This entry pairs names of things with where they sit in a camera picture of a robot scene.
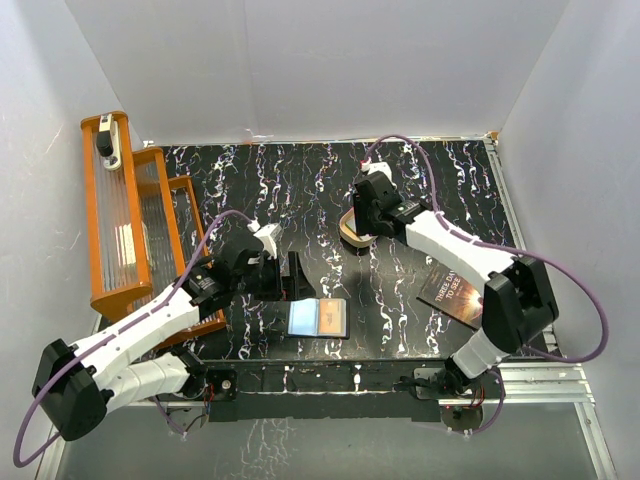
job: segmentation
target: white clip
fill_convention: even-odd
[[[247,226],[247,228],[251,233],[256,233],[258,230],[260,230],[260,224],[258,223],[258,220],[254,220]]]

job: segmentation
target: floor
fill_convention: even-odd
[[[56,479],[596,478],[573,404],[507,404],[468,441],[405,419],[216,423],[185,442],[168,431],[152,406],[117,410],[67,444]]]
[[[513,245],[496,179],[482,140],[427,141],[446,217],[481,239]],[[356,254],[338,235],[350,208],[350,185],[365,143],[170,146],[169,177],[190,175],[204,225],[229,208],[261,224],[284,227],[281,252],[300,252],[307,277],[322,297],[347,298],[348,340],[285,336],[287,306],[241,297],[227,309],[226,331],[200,337],[193,350],[204,360],[339,360],[446,358],[473,333],[416,296],[426,280],[429,258],[397,241],[379,239]],[[426,198],[426,167],[404,142],[379,150],[406,196]],[[193,222],[180,215],[183,242],[197,243]],[[220,228],[213,250],[232,241],[233,222]],[[543,342],[536,346],[544,348]]]

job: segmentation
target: black cable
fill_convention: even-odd
[[[191,423],[189,424],[189,426],[187,428],[184,429],[185,432],[188,432],[189,430],[191,430],[191,427],[193,427],[195,425],[195,423],[200,420],[201,418],[206,417],[207,414],[203,413],[202,415],[198,415],[196,418],[194,418]]]

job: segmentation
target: book cover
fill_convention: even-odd
[[[482,295],[446,265],[430,258],[427,281],[420,289],[421,300],[451,318],[477,330],[482,322]]]

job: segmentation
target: clear plastic slat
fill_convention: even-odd
[[[177,276],[156,164],[136,167],[136,180],[155,296]]]
[[[95,144],[94,135],[93,169],[98,203],[102,286],[105,292],[109,292],[134,283],[137,272],[124,170],[106,170]]]

